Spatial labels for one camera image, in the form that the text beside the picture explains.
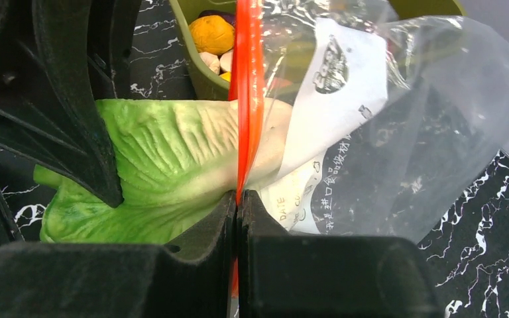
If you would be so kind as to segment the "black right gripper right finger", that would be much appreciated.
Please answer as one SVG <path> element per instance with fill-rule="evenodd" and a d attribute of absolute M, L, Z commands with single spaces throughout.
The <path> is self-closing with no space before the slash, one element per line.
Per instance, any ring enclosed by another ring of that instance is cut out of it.
<path fill-rule="evenodd" d="M 293 235 L 255 191 L 237 210 L 241 317 L 443 317 L 417 246 L 400 237 Z"/>

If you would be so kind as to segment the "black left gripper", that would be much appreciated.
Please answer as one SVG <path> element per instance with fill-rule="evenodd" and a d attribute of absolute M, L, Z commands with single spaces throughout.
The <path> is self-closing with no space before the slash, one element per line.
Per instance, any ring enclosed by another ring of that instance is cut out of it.
<path fill-rule="evenodd" d="M 130 97 L 140 0 L 0 1 L 0 147 L 123 202 L 95 99 Z"/>

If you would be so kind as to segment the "clear zip bag orange zipper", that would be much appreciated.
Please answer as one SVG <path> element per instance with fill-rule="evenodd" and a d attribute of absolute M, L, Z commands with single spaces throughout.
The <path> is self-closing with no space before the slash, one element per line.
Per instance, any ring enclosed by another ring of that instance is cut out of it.
<path fill-rule="evenodd" d="M 237 191 L 288 230 L 422 240 L 509 137 L 509 43 L 455 1 L 238 1 Z"/>

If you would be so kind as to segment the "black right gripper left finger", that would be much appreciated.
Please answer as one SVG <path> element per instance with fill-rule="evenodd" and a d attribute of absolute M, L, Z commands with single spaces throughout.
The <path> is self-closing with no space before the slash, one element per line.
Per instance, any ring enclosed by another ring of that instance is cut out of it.
<path fill-rule="evenodd" d="M 0 248 L 0 317 L 226 317 L 235 195 L 167 244 Z"/>

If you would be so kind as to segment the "green lettuce toy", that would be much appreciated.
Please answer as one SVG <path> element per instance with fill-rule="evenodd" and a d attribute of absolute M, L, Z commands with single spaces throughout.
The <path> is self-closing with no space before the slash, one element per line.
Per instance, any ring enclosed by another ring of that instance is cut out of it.
<path fill-rule="evenodd" d="M 36 166 L 34 181 L 56 190 L 42 216 L 42 242 L 164 244 L 236 189 L 236 101 L 100 99 L 96 105 L 124 200 L 110 207 Z"/>

